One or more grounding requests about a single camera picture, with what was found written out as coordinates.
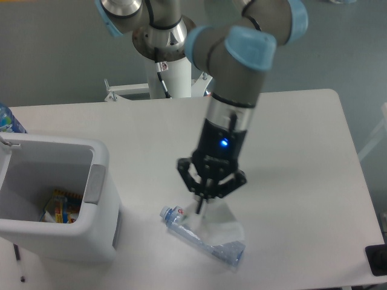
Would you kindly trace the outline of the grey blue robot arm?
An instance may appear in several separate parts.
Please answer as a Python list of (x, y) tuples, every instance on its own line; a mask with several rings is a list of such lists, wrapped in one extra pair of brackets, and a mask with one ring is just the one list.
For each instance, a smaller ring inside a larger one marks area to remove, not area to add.
[(197, 203), (223, 198), (246, 183), (238, 157), (277, 47), (308, 28), (301, 1), (237, 1), (240, 18), (222, 27), (197, 27), (180, 1), (96, 1), (113, 36), (132, 33), (145, 58), (152, 98), (190, 97), (192, 66), (211, 76), (198, 147), (177, 169)]

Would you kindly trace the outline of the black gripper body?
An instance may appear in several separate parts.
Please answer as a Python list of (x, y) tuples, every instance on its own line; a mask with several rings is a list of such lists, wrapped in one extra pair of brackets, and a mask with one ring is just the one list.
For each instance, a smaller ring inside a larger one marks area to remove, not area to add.
[(221, 181), (238, 171), (238, 158), (247, 131), (229, 131), (208, 119), (204, 121), (197, 149), (192, 154), (201, 178)]

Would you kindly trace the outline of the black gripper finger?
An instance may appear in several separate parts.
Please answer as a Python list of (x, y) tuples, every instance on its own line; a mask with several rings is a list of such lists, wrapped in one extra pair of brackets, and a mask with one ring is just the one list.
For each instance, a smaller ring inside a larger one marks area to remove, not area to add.
[(179, 158), (177, 160), (177, 170), (187, 189), (197, 198), (198, 204), (196, 206), (195, 213), (200, 214), (205, 198), (204, 189), (206, 185), (206, 179), (201, 179), (200, 182), (196, 181), (196, 179), (189, 171), (192, 164), (193, 163), (191, 162), (191, 158)]
[(225, 198), (246, 183), (246, 174), (242, 170), (237, 170), (235, 173), (229, 175), (225, 179), (225, 182), (213, 179), (206, 186), (205, 199)]

